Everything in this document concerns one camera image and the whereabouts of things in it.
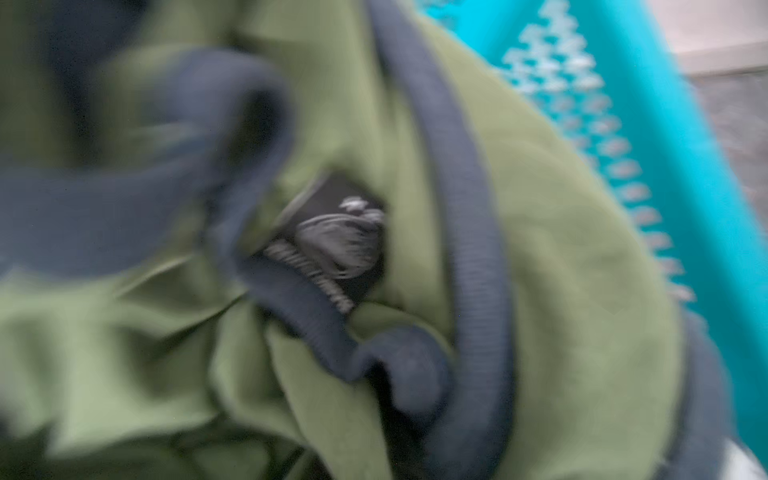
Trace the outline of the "white navy tank top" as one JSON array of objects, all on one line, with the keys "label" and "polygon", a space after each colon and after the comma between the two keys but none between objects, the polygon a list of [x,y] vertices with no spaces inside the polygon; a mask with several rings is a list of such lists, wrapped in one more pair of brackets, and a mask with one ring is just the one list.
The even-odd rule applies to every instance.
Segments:
[{"label": "white navy tank top", "polygon": [[754,454],[733,439],[724,443],[719,480],[768,480],[767,472]]}]

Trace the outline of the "teal plastic basket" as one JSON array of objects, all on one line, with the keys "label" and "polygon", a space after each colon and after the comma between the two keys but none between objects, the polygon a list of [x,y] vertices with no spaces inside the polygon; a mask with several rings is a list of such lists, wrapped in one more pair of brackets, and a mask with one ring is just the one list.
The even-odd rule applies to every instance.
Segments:
[{"label": "teal plastic basket", "polygon": [[640,1],[421,1],[611,187],[673,295],[707,322],[740,438],[767,457],[767,244]]}]

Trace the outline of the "green tank top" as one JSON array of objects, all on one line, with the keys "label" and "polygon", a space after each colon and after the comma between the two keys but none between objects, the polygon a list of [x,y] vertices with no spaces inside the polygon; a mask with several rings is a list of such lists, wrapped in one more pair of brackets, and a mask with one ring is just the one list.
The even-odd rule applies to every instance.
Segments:
[{"label": "green tank top", "polygon": [[704,323],[403,1],[1,5],[5,479],[718,479]]}]

